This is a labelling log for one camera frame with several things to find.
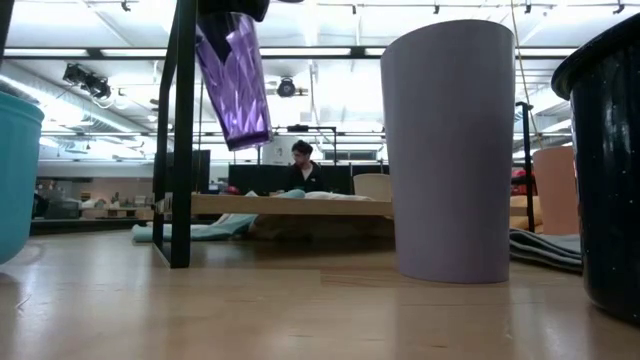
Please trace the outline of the person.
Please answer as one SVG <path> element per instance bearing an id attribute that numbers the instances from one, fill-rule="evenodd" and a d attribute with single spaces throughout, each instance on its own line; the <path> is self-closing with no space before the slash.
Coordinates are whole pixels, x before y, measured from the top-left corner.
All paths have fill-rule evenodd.
<path id="1" fill-rule="evenodd" d="M 298 140 L 291 148 L 294 163 L 289 167 L 285 190 L 302 190 L 306 193 L 324 191 L 321 167 L 311 159 L 313 147 Z"/>

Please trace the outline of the teal cloth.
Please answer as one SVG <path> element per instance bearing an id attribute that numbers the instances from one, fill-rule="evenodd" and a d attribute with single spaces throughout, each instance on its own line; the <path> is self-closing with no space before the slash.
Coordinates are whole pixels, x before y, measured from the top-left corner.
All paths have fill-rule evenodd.
<path id="1" fill-rule="evenodd" d="M 192 225 L 190 227 L 191 240 L 219 241 L 245 234 L 257 217 L 257 214 L 223 214 L 216 222 L 210 225 Z M 152 242 L 153 225 L 134 225 L 132 228 L 132 241 L 135 243 Z"/>

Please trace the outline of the lavender cup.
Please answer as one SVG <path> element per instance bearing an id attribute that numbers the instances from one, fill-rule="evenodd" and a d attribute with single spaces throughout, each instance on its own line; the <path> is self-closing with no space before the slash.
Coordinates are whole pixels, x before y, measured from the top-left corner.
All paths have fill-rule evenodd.
<path id="1" fill-rule="evenodd" d="M 380 59 L 403 275 L 484 284 L 509 277 L 514 36 L 484 20 L 428 25 Z"/>

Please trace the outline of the cluttered background workbench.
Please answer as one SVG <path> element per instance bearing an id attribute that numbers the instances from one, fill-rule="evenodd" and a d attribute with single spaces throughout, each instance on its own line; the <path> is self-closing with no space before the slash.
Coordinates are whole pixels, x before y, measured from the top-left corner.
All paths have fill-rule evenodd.
<path id="1" fill-rule="evenodd" d="M 104 199 L 81 201 L 67 197 L 62 191 L 37 191 L 32 207 L 33 219 L 47 220 L 105 220 L 134 219 L 152 220 L 154 211 L 150 207 L 121 206 Z"/>

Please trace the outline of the black speckled mug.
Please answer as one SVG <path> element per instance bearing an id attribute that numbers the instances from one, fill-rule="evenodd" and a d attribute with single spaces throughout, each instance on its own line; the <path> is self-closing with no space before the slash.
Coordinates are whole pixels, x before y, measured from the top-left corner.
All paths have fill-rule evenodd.
<path id="1" fill-rule="evenodd" d="M 552 89 L 572 109 L 586 292 L 640 325 L 640 13 L 568 56 Z"/>

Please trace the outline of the peach orange cup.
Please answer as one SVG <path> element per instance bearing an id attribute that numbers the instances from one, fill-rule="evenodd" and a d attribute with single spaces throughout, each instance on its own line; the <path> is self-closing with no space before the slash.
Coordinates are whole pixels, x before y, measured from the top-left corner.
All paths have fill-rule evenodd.
<path id="1" fill-rule="evenodd" d="M 533 155 L 537 193 L 547 235 L 579 233 L 578 197 L 574 151 L 549 147 Z"/>

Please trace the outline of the black track spotlight cluster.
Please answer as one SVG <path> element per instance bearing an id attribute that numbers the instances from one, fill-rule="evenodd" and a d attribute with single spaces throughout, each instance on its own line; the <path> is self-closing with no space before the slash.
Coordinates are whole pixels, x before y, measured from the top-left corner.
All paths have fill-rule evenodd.
<path id="1" fill-rule="evenodd" d="M 105 100 L 111 96 L 108 79 L 82 68 L 79 64 L 68 64 L 62 79 L 69 85 L 78 86 L 92 98 Z"/>

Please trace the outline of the grey folded cloth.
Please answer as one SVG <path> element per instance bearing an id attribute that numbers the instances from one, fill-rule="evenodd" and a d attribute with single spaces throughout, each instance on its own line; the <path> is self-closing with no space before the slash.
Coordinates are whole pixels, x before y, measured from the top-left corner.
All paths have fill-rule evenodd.
<path id="1" fill-rule="evenodd" d="M 545 235 L 522 229 L 509 230 L 510 255 L 514 260 L 581 274 L 581 240 L 578 234 Z"/>

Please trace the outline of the black room divider panel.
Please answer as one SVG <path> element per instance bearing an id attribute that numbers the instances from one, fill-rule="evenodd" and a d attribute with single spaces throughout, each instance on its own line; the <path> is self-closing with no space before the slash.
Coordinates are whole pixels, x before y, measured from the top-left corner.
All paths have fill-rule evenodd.
<path id="1" fill-rule="evenodd" d="M 390 173 L 388 164 L 348 163 L 321 165 L 322 191 L 352 195 L 353 177 L 359 174 Z M 259 195 L 284 190 L 288 182 L 289 167 L 280 165 L 230 165 L 228 180 L 241 193 L 254 191 Z"/>

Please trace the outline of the blue plastic mug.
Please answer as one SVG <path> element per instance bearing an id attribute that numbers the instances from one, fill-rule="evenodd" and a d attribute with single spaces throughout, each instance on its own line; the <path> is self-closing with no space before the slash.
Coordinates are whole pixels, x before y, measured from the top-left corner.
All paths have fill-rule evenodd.
<path id="1" fill-rule="evenodd" d="M 0 265 L 29 237 L 43 112 L 0 92 Z"/>

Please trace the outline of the purple faceted plastic tumbler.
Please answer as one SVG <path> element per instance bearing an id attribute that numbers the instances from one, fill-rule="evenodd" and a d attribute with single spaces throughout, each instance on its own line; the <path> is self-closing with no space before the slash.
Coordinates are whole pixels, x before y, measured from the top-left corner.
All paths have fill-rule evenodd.
<path id="1" fill-rule="evenodd" d="M 227 36 L 232 51 L 225 63 L 202 42 L 200 22 L 229 22 L 233 26 Z M 227 148 L 237 151 L 269 142 L 271 121 L 254 20 L 240 13 L 200 17 L 196 55 Z"/>

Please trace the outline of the wooden shelf black metal frame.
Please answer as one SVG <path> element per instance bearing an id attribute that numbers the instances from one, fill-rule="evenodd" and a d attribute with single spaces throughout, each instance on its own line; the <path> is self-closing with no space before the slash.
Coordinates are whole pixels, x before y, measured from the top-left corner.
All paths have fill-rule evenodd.
<path id="1" fill-rule="evenodd" d="M 194 78 L 201 75 L 196 55 L 198 0 L 177 0 L 163 70 L 158 137 L 173 136 L 175 144 L 161 142 L 154 162 L 156 213 L 153 239 L 163 242 L 163 227 L 170 224 L 169 264 L 186 268 L 191 257 L 191 218 L 198 213 L 232 213 L 316 219 L 361 217 L 368 223 L 388 217 L 394 225 L 391 202 L 357 200 L 350 197 L 312 198 L 290 191 L 284 196 L 226 196 L 196 194 L 192 190 Z"/>

